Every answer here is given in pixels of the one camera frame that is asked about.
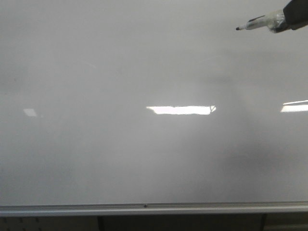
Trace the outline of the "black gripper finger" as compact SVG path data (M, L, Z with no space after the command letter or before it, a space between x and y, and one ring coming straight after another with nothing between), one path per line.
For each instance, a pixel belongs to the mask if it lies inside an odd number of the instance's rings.
M308 0L292 0L284 8L286 23L292 30L308 25Z

